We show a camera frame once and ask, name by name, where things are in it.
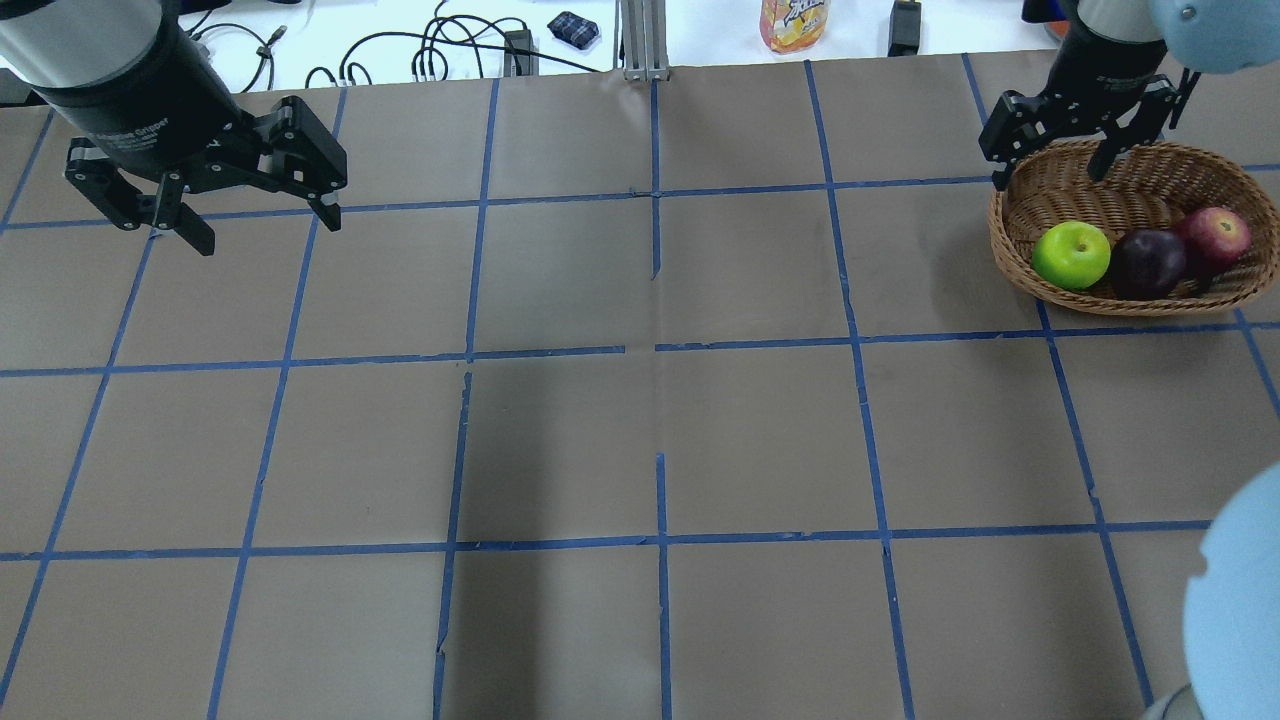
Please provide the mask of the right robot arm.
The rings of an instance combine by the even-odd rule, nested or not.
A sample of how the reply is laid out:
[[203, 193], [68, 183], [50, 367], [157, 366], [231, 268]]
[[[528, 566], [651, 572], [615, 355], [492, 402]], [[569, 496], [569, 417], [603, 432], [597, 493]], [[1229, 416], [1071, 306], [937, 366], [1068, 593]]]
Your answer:
[[[1078, 313], [1238, 313], [1277, 283], [1277, 205], [1245, 169], [1171, 141], [1202, 76], [1277, 60], [1275, 1], [1028, 1], [1068, 26], [1033, 95], [1004, 92], [978, 143], [995, 165], [997, 268]], [[1204, 525], [1180, 598], [1188, 678], [1147, 719], [1277, 716], [1277, 469]]]

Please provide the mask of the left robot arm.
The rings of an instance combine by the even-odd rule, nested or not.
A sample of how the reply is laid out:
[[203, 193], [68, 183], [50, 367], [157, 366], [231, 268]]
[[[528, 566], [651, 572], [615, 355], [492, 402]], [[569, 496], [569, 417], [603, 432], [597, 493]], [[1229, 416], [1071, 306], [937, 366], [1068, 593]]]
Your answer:
[[116, 228], [170, 232], [209, 256], [215, 233], [186, 195], [243, 186], [302, 199], [340, 228], [348, 163], [334, 135], [297, 96], [246, 111], [174, 1], [5, 1], [1, 46], [76, 127], [64, 176]]

